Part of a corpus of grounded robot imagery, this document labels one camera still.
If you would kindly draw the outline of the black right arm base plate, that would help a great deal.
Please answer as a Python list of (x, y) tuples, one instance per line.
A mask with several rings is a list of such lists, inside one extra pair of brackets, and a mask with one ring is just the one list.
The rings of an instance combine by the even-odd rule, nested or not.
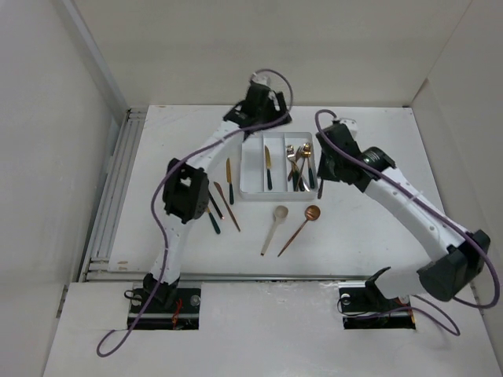
[(341, 284), (338, 291), (336, 306), (342, 314), (345, 330), (416, 329), (412, 311), (399, 310), (409, 302), (385, 298), (365, 285)]

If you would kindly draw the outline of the rose gold fork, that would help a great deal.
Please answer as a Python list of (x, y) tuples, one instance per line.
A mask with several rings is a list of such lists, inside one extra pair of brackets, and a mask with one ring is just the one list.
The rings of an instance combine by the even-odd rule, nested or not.
[(302, 148), (302, 153), (301, 153), (301, 156), (300, 156), (300, 158), (299, 158), (299, 160), (297, 162), (299, 162), (300, 160), (302, 160), (302, 163), (298, 166), (298, 168), (300, 170), (300, 173), (302, 174), (304, 185), (308, 189), (308, 191), (306, 191), (306, 192), (309, 192), (310, 191), (310, 186), (308, 185), (307, 180), (306, 180), (306, 178), (304, 177), (304, 174), (303, 174), (304, 167), (305, 167), (305, 164), (306, 164), (306, 162), (304, 161), (304, 158), (303, 158), (303, 145), (300, 146), (299, 148)]

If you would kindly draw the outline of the dark wooden fork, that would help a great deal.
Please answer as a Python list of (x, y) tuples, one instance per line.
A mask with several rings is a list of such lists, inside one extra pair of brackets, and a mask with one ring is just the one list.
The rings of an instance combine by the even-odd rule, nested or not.
[(287, 159), (291, 163), (291, 170), (290, 173), (288, 174), (288, 181), (291, 181), (293, 178), (293, 173), (296, 171), (297, 161), (299, 160), (301, 153), (302, 148), (298, 148), (297, 150), (295, 150), (292, 145), (286, 146)]

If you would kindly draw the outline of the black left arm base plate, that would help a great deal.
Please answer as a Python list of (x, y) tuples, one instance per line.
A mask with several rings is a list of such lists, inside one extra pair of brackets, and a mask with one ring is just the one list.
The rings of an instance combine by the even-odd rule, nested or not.
[[(129, 301), (127, 314), (127, 326), (129, 327), (140, 313), (149, 295), (142, 287), (138, 286), (126, 290), (123, 296)], [(201, 299), (201, 284), (181, 282), (174, 297), (169, 299), (168, 307), (154, 298), (134, 329), (146, 331), (198, 330)]]

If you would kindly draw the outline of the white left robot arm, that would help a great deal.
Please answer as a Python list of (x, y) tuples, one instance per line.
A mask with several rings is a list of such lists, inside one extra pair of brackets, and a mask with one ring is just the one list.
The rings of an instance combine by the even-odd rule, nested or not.
[(187, 237), (209, 204), (209, 174), (253, 133), (290, 123), (290, 107), (281, 91), (252, 82), (245, 99), (223, 116), (202, 147), (168, 163), (150, 204), (163, 251), (143, 279), (147, 304), (161, 312), (175, 304)]

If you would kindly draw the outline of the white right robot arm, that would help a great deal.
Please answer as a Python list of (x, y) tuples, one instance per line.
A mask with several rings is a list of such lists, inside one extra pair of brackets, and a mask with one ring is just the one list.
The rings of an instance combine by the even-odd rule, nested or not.
[(353, 185), (386, 209), (423, 247), (428, 261), (401, 269), (385, 266), (365, 282), (365, 303), (383, 309), (392, 299), (428, 294), (449, 302), (484, 269), (501, 297), (499, 276), (488, 258), (490, 237), (481, 229), (471, 232), (449, 219), (416, 190), (396, 162), (378, 147), (361, 150), (348, 127), (338, 120), (318, 128), (321, 146), (318, 176), (323, 181)]

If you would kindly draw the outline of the dark wooden spoon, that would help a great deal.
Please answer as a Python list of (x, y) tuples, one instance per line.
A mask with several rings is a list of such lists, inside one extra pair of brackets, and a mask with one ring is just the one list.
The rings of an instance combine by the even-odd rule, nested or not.
[(324, 188), (324, 180), (323, 180), (323, 179), (320, 179), (320, 182), (319, 182), (319, 188), (318, 188), (318, 199), (321, 199), (321, 198), (322, 198), (322, 195), (323, 195), (323, 188)]

